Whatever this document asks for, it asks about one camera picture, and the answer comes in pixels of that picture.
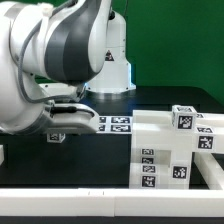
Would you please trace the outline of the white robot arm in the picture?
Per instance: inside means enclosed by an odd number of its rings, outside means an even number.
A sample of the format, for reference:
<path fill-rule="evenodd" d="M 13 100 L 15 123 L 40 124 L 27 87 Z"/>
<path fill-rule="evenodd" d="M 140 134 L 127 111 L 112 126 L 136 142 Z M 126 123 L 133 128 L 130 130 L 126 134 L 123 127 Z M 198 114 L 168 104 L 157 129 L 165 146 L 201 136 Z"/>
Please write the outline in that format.
<path fill-rule="evenodd" d="M 80 100 L 134 88 L 125 36 L 112 0 L 0 1 L 0 131 L 97 132 L 98 113 Z"/>

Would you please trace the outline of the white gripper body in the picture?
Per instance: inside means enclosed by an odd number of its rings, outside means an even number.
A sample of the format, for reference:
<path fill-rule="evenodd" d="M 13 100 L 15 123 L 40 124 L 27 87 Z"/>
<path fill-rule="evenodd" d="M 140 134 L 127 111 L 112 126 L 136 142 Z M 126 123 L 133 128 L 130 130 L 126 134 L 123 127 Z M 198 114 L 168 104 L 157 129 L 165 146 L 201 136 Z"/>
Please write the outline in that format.
<path fill-rule="evenodd" d="M 52 134 L 91 134 L 99 130 L 99 114 L 80 103 L 55 104 L 50 109 L 46 132 Z"/>

